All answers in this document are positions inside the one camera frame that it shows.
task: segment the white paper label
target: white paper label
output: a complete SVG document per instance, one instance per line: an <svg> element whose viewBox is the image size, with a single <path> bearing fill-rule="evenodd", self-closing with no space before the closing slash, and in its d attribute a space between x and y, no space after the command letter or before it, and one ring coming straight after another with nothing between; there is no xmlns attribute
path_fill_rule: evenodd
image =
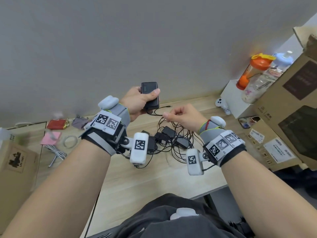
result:
<svg viewBox="0 0 317 238"><path fill-rule="evenodd" d="M276 163L282 163L284 161L296 158L296 156L280 138L275 138L263 146L270 153Z"/></svg>
<svg viewBox="0 0 317 238"><path fill-rule="evenodd" d="M255 131L254 129L251 129L250 135L259 143L262 143L265 137L263 134Z"/></svg>

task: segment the brown label on box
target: brown label on box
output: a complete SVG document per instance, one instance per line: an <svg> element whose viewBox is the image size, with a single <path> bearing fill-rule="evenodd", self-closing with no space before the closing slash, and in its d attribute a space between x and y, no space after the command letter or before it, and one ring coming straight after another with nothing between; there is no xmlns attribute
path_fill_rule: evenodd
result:
<svg viewBox="0 0 317 238"><path fill-rule="evenodd" d="M26 155L26 152L13 147L10 151L6 169L22 173L25 165Z"/></svg>
<svg viewBox="0 0 317 238"><path fill-rule="evenodd" d="M297 99L305 98L317 88L317 64L308 61L283 87Z"/></svg>

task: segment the box flap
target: box flap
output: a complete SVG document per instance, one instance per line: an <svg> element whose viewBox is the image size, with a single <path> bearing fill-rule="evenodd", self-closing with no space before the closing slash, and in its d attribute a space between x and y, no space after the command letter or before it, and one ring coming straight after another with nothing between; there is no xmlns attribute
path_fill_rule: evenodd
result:
<svg viewBox="0 0 317 238"><path fill-rule="evenodd" d="M306 49L309 36L311 34L317 36L317 26L294 27L293 31L299 43L304 49Z"/></svg>

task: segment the person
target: person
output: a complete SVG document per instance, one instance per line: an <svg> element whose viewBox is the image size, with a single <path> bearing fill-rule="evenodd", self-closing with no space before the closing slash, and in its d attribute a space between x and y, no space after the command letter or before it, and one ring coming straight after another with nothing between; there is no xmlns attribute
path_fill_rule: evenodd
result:
<svg viewBox="0 0 317 238"><path fill-rule="evenodd" d="M120 103L131 121L145 114L157 89L141 94L131 88ZM207 119L191 104L164 113L167 121L199 132ZM82 140L20 208L2 238L80 237L110 163L110 155ZM317 237L317 211L246 151L221 166L228 186L256 237ZM170 220L177 208L198 216ZM244 237L202 203L167 194L127 219L112 237Z"/></svg>

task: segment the pink paper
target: pink paper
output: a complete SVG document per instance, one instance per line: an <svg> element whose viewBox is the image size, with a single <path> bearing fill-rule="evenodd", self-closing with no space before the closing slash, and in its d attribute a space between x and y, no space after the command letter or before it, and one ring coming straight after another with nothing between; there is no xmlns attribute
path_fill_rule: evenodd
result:
<svg viewBox="0 0 317 238"><path fill-rule="evenodd" d="M55 145L61 136L61 132L46 132L41 144L43 145Z"/></svg>

